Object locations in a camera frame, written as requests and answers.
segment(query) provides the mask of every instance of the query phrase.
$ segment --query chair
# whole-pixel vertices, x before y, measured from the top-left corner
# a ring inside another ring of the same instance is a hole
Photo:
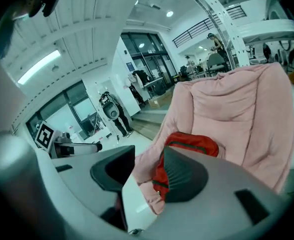
[[[212,73],[217,72],[226,72],[227,71],[227,65],[225,60],[222,58],[222,56],[218,53],[213,53],[209,56],[208,62],[208,75],[211,77]]]

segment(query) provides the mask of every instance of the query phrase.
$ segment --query red bag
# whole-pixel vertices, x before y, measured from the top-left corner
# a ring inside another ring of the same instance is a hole
[[[166,146],[192,150],[211,157],[217,157],[219,153],[218,145],[209,137],[183,132],[174,132],[170,134],[165,142],[165,147]],[[160,193],[161,198],[165,200],[165,196],[170,190],[167,173],[164,170],[163,151],[161,152],[159,164],[156,168],[156,174],[152,178],[152,183],[154,190]]]

